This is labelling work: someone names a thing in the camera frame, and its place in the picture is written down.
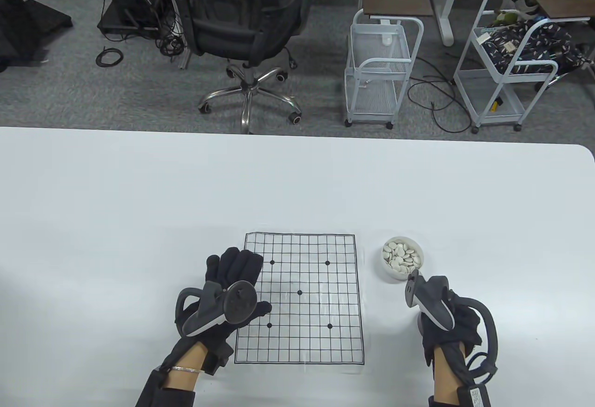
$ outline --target label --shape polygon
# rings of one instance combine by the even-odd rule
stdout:
[[[508,52],[509,54],[512,54],[516,51],[516,46],[512,41],[507,41],[506,43],[504,43],[503,46],[506,52]]]
[[[486,41],[488,41],[491,38],[491,34],[489,33],[483,33],[481,34],[479,37],[477,37],[477,42],[482,45],[484,44]]]
[[[473,403],[473,407],[484,407],[482,401],[482,392],[478,388],[472,388],[469,390],[469,394],[471,395],[471,402]]]

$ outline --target patterned fabric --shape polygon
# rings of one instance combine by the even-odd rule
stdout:
[[[516,49],[521,44],[523,37],[535,23],[535,20],[527,20],[503,27],[492,34],[491,38],[485,41],[482,46],[487,52],[492,63],[504,74],[508,63],[514,56]],[[519,60],[540,60],[552,59],[558,63],[557,74],[565,74],[580,67],[588,61],[585,56],[574,46],[570,34],[556,23],[546,23],[538,28],[532,35]],[[551,72],[552,67],[548,65],[515,66],[513,74],[544,73]]]

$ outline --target grid lines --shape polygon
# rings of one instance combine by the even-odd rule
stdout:
[[[252,232],[245,248],[272,311],[238,331],[236,364],[364,364],[354,235]]]

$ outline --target wrist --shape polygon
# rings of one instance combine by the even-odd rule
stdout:
[[[463,343],[459,344],[461,352],[465,352]],[[444,352],[440,346],[434,348],[434,401],[438,403],[459,405],[459,397],[456,390],[462,387],[463,383],[455,376],[450,369]]]
[[[208,350],[202,343],[196,343],[182,358],[176,362],[175,367],[188,368],[196,371],[202,369]],[[177,388],[178,390],[194,391],[199,373],[172,369],[169,372],[163,388]]]

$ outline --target white bowl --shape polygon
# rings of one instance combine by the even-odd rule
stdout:
[[[415,241],[413,241],[411,238],[408,238],[408,237],[392,237],[390,240],[385,242],[382,249],[380,250],[380,261],[382,262],[381,266],[386,271],[386,273],[388,275],[390,275],[391,277],[393,277],[393,279],[407,280],[408,277],[410,276],[410,273],[402,273],[400,271],[395,271],[392,267],[389,266],[389,264],[384,259],[384,256],[382,254],[384,252],[384,246],[388,246],[389,243],[391,243],[391,242],[407,243],[407,245],[410,249],[413,249],[415,252],[417,252],[417,255],[419,256],[419,260],[421,261],[418,269],[420,269],[423,266],[423,250],[421,250],[421,247]]]

